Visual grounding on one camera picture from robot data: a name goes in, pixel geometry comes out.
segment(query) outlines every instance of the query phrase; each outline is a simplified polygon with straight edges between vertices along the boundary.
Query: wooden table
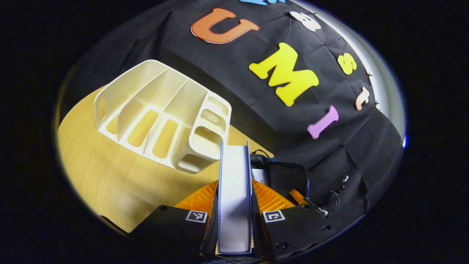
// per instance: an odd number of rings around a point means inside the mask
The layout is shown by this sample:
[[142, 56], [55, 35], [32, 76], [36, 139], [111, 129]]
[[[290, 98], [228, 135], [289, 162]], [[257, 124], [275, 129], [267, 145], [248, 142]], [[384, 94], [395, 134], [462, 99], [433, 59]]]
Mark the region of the wooden table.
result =
[[[58, 129], [61, 159], [81, 198], [98, 215], [131, 232], [157, 206], [175, 206], [219, 177], [219, 161], [196, 175], [166, 167], [113, 142], [94, 123], [94, 98], [76, 104]], [[245, 145], [247, 136], [230, 125], [228, 145]], [[250, 151], [262, 149], [250, 141]]]

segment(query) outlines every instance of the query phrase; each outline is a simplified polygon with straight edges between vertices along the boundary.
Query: desk organizer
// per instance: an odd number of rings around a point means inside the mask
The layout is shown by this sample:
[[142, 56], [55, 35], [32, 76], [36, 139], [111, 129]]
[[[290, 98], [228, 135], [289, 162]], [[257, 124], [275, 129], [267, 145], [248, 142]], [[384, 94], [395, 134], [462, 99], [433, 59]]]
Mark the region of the desk organizer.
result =
[[156, 60], [129, 69], [94, 100], [96, 128], [150, 160], [196, 174], [220, 159], [230, 104]]

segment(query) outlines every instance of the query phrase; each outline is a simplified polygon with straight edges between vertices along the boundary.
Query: yellow letter m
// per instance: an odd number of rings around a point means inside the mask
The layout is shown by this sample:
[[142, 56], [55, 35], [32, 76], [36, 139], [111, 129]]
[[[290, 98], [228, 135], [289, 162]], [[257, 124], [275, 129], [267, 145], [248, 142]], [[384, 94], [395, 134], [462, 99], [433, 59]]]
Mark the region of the yellow letter m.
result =
[[287, 106], [292, 106], [294, 100], [306, 89], [319, 84], [319, 79], [313, 71], [293, 71], [297, 58], [298, 53], [288, 44], [281, 42], [278, 51], [259, 64], [251, 63], [249, 69], [259, 78], [265, 79], [268, 77], [267, 72], [275, 67], [269, 85], [289, 83], [285, 87], [278, 87], [275, 92]]

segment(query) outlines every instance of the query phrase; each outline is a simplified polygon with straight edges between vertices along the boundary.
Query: white organizer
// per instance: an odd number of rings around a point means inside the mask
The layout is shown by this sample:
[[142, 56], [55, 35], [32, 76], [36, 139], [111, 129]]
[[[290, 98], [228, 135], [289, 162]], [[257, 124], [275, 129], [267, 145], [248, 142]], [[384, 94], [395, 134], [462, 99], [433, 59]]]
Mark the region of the white organizer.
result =
[[[100, 113], [102, 103], [104, 114]], [[144, 124], [151, 128], [141, 145], [129, 143], [129, 135], [152, 110], [158, 117]], [[97, 130], [119, 145], [165, 166], [196, 174], [220, 159], [221, 144], [228, 138], [231, 106], [180, 72], [147, 60], [103, 88], [94, 100], [94, 113]], [[107, 127], [116, 117], [113, 133]], [[177, 128], [166, 157], [161, 158], [154, 155], [153, 148], [167, 120], [174, 120]]]

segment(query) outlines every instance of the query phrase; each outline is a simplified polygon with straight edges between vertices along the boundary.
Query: foam letter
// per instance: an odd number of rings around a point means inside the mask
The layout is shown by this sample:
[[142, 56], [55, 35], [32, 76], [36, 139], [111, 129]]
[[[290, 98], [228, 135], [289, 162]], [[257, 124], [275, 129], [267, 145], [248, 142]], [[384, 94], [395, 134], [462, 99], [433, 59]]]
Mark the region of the foam letter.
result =
[[[264, 2], [263, 0], [240, 0], [241, 2], [246, 2], [246, 3], [253, 3], [253, 4], [258, 4], [258, 5], [267, 5], [266, 2]], [[267, 0], [267, 2], [271, 3], [271, 4], [275, 4], [277, 2], [277, 0]]]
[[311, 31], [316, 31], [316, 29], [321, 29], [321, 25], [316, 22], [314, 19], [303, 13], [297, 13], [295, 11], [290, 11], [290, 14], [296, 18], [298, 21], [303, 24], [307, 29]]
[[337, 113], [337, 109], [333, 105], [329, 108], [329, 112], [323, 116], [316, 124], [310, 124], [308, 126], [308, 132], [310, 133], [311, 137], [317, 139], [319, 134], [332, 122], [339, 120], [339, 113]]
[[233, 12], [222, 8], [215, 8], [210, 14], [197, 20], [192, 25], [190, 30], [192, 31], [192, 34], [194, 34], [196, 37], [199, 37], [207, 42], [215, 44], [223, 44], [230, 42], [250, 30], [259, 30], [259, 27], [253, 22], [247, 19], [240, 19], [239, 25], [228, 30], [223, 34], [215, 34], [210, 31], [210, 28], [216, 23], [222, 21], [227, 17], [233, 18], [235, 16], [236, 15]]
[[346, 74], [351, 74], [353, 70], [356, 70], [356, 62], [353, 59], [352, 55], [344, 53], [337, 58], [340, 67]]
[[355, 106], [358, 111], [362, 110], [362, 104], [368, 103], [368, 96], [370, 92], [365, 87], [362, 87], [362, 92], [356, 97]]
[[286, 43], [279, 43], [279, 50], [259, 64], [251, 63], [249, 69], [259, 78], [268, 77], [267, 72], [275, 67], [269, 80], [270, 86], [283, 83], [289, 84], [279, 87], [275, 91], [278, 97], [287, 105], [292, 106], [295, 99], [311, 86], [317, 86], [319, 79], [311, 70], [293, 71], [298, 53]]

